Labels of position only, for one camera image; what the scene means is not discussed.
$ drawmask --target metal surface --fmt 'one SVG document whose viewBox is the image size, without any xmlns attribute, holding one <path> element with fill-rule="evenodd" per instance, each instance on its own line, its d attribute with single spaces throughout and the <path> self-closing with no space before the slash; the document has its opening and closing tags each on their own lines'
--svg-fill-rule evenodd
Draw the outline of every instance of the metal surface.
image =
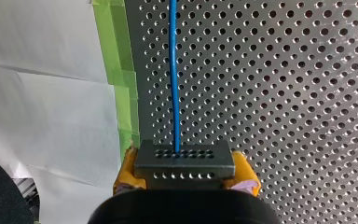
<svg viewBox="0 0 358 224">
<path fill-rule="evenodd" d="M 135 162 L 135 176 L 148 189 L 220 189 L 222 179 L 234 176 L 234 161 L 227 141 L 214 145 L 185 145 L 175 154 L 171 145 L 142 142 Z"/>
<path fill-rule="evenodd" d="M 167 144 L 168 1 L 129 2 L 141 137 Z M 358 1 L 178 6 L 184 143 L 243 150 L 282 223 L 358 223 Z"/>
</svg>

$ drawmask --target white sheet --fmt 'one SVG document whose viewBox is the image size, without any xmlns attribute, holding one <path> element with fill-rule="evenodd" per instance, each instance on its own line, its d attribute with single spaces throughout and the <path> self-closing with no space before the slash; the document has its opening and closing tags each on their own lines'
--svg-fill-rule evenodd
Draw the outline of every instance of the white sheet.
<svg viewBox="0 0 358 224">
<path fill-rule="evenodd" d="M 43 224 L 86 223 L 120 167 L 113 86 L 0 68 L 0 164 L 29 168 Z"/>
<path fill-rule="evenodd" d="M 0 66 L 106 83 L 90 0 L 0 0 Z"/>
</svg>

